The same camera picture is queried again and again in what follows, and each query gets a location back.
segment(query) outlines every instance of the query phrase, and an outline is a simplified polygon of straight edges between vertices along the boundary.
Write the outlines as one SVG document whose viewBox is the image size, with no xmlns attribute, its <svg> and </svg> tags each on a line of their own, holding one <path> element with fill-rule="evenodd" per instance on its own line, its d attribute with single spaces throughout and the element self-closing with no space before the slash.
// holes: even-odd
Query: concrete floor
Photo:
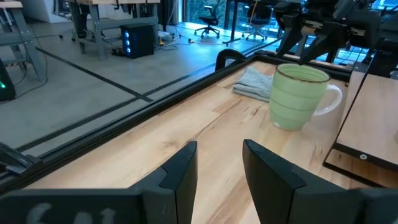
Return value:
<svg viewBox="0 0 398 224">
<path fill-rule="evenodd" d="M 178 49 L 158 50 L 154 55 L 131 60 L 111 55 L 108 44 L 107 59 L 100 62 L 93 46 L 80 53 L 78 43 L 70 40 L 72 24 L 33 24 L 38 37 L 36 46 L 40 58 L 47 65 L 48 82 L 16 100 L 0 105 L 0 142 L 39 156 L 72 139 L 167 95 L 214 71 L 216 56 L 227 48 L 221 42 L 226 36 L 215 35 L 203 40 L 191 29 L 168 27 L 195 41 L 187 44 L 181 38 Z M 107 37 L 117 36 L 119 30 L 107 30 Z M 244 52 L 260 41 L 241 40 L 229 48 Z M 11 59 L 9 47 L 1 47 L 3 60 Z M 24 77 L 19 67 L 7 71 L 14 83 Z M 31 65 L 25 79 L 16 86 L 21 95 L 43 83 L 39 82 Z"/>
</svg>

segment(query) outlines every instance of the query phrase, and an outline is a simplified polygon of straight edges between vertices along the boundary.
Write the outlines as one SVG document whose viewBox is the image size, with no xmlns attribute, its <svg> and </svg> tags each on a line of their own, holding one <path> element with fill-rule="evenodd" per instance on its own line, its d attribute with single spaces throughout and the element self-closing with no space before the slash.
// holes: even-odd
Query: gray cloth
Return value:
<svg viewBox="0 0 398 224">
<path fill-rule="evenodd" d="M 235 83 L 233 92 L 269 102 L 271 86 L 271 76 L 262 74 L 253 67 L 248 67 L 242 77 Z"/>
</svg>

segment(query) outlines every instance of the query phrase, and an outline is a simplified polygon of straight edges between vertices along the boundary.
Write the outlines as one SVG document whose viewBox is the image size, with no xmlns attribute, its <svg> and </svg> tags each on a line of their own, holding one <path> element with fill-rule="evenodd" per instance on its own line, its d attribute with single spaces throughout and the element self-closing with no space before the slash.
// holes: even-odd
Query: ceramic mug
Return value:
<svg viewBox="0 0 398 224">
<path fill-rule="evenodd" d="M 280 129 L 301 129 L 311 117 L 331 112 L 343 99 L 343 93 L 328 84 L 330 76 L 305 65 L 282 64 L 277 66 L 272 81 L 271 120 Z M 336 99 L 326 108 L 316 110 L 326 91 L 336 92 Z"/>
</svg>

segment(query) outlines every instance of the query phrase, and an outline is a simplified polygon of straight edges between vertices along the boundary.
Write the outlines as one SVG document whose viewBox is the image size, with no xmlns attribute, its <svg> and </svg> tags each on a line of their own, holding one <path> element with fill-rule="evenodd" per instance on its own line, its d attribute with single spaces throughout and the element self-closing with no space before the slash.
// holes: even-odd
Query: mug handle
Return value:
<svg viewBox="0 0 398 224">
<path fill-rule="evenodd" d="M 325 108 L 317 109 L 313 114 L 314 116 L 319 116 L 319 115 L 323 115 L 325 113 L 331 112 L 343 100 L 343 92 L 341 92 L 341 90 L 336 85 L 328 84 L 328 88 L 326 89 L 326 91 L 335 91 L 337 93 L 337 98 L 329 106 L 327 106 Z"/>
</svg>

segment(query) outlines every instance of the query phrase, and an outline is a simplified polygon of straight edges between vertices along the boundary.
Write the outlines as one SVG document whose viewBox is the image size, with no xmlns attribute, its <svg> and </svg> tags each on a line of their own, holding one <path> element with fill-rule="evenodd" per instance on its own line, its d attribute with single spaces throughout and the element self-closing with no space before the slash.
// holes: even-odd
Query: wooden table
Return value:
<svg viewBox="0 0 398 224">
<path fill-rule="evenodd" d="M 274 65 L 251 64 L 265 74 Z M 28 189 L 126 188 L 149 174 L 186 142 L 198 141 L 198 185 L 192 223 L 259 223 L 242 162 L 243 139 L 253 139 L 298 166 L 346 189 L 366 187 L 322 166 L 340 127 L 345 104 L 314 117 L 301 131 L 276 128 L 269 105 L 232 93 L 244 69 L 205 88 Z M 344 93 L 350 88 L 332 80 Z M 334 96 L 326 94 L 320 106 Z"/>
<path fill-rule="evenodd" d="M 362 80 L 363 74 L 352 78 Z M 397 112 L 398 81 L 368 75 L 325 165 L 371 185 L 398 187 Z"/>
<path fill-rule="evenodd" d="M 37 55 L 36 48 L 33 44 L 33 40 L 36 38 L 27 28 L 26 21 L 22 15 L 22 3 L 19 1 L 5 1 L 0 2 L 0 17 L 4 21 L 1 23 L 3 29 L 0 34 L 0 46 L 10 46 L 15 56 L 14 60 L 5 61 L 5 65 L 30 62 L 40 81 L 44 82 L 46 77 L 44 67 L 40 62 L 39 56 Z M 13 24 L 16 27 L 16 31 L 12 30 L 11 24 L 8 21 L 12 19 Z M 23 44 L 25 47 L 26 54 L 23 55 L 19 44 Z M 21 69 L 26 69 L 26 66 L 20 64 Z"/>
<path fill-rule="evenodd" d="M 148 4 L 154 4 L 152 8 L 152 16 L 150 17 L 140 17 L 131 18 L 131 19 L 121 19 L 121 20 L 113 20 L 113 21 L 101 21 L 100 15 L 98 14 L 98 5 L 100 4 L 116 4 L 116 0 L 67 0 L 70 4 L 85 4 L 90 8 L 91 20 L 93 21 L 93 35 L 94 40 L 86 40 L 82 38 L 76 38 L 80 43 L 80 50 L 82 54 L 85 54 L 85 44 L 94 44 L 97 48 L 99 60 L 104 60 L 106 58 L 105 55 L 105 44 L 102 37 L 102 30 L 106 29 L 118 29 L 120 26 L 143 23 L 143 24 L 151 24 L 154 28 L 153 35 L 155 36 L 155 43 L 158 44 L 158 29 L 159 29 L 159 19 L 157 17 L 157 4 L 160 3 L 160 0 L 148 0 Z M 119 0 L 119 4 L 145 4 L 146 0 Z M 72 13 L 72 20 L 79 21 L 75 18 L 76 13 L 74 12 L 74 7 L 70 7 Z"/>
</svg>

